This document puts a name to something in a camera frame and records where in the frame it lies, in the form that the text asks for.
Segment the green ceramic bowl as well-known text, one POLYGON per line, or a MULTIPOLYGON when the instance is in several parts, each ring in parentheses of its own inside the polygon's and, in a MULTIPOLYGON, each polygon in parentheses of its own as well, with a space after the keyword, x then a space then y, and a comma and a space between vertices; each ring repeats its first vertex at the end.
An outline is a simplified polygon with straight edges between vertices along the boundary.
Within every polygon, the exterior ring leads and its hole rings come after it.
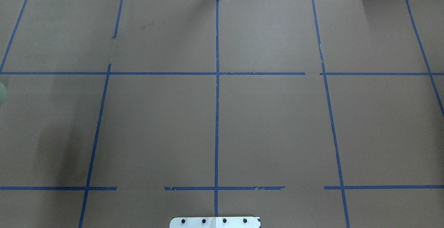
POLYGON ((7 99, 7 89, 5 85, 0 82, 0 106, 2 106, 7 99))

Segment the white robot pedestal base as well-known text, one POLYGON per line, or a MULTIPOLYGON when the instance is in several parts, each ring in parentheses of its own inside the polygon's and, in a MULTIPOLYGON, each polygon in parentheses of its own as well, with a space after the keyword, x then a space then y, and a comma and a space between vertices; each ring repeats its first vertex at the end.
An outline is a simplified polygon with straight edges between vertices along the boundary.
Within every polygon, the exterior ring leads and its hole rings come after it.
POLYGON ((177 217, 170 228, 260 228, 259 217, 177 217))

